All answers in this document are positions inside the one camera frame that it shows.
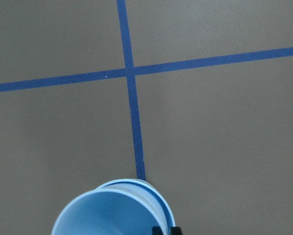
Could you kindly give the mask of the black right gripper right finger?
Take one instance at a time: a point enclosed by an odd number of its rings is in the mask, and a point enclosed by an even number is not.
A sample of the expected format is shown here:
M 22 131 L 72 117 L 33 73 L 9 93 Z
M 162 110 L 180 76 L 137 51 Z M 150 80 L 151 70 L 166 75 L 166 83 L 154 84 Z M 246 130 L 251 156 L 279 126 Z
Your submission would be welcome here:
M 182 230 L 180 227 L 171 227 L 170 232 L 171 235 L 182 235 Z

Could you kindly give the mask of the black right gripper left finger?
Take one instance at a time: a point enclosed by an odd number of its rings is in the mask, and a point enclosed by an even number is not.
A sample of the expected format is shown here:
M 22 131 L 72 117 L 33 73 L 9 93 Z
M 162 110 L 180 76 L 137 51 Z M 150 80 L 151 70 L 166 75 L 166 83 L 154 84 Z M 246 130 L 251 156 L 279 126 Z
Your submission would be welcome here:
M 162 229 L 160 227 L 153 227 L 152 235 L 162 235 Z

